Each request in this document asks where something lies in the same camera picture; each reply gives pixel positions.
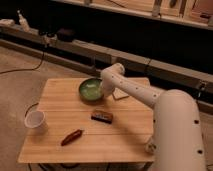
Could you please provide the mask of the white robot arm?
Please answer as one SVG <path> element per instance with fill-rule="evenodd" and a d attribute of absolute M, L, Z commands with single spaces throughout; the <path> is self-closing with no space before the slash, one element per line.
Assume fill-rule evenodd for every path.
<path fill-rule="evenodd" d="M 160 90 L 124 77 L 116 63 L 101 71 L 105 97 L 116 88 L 153 110 L 153 171 L 206 171 L 199 109 L 194 98 L 178 90 Z"/>

